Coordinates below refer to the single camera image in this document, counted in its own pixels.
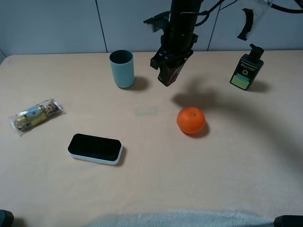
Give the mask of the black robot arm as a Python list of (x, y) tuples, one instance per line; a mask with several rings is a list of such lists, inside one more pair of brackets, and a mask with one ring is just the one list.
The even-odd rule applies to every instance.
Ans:
[(159, 69), (158, 80), (165, 86), (174, 83), (193, 54), (192, 47), (198, 36), (194, 34), (201, 0), (173, 0), (170, 11), (157, 14), (144, 21), (153, 32), (163, 30), (161, 47), (151, 58), (150, 66)]

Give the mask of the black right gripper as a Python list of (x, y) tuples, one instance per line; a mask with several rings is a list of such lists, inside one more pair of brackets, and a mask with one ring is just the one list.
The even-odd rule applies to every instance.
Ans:
[(169, 53), (166, 52), (162, 47), (156, 52), (151, 58), (150, 66), (154, 69), (160, 69), (158, 80), (161, 83), (174, 83), (183, 69), (187, 60), (193, 54), (193, 50), (186, 53)]

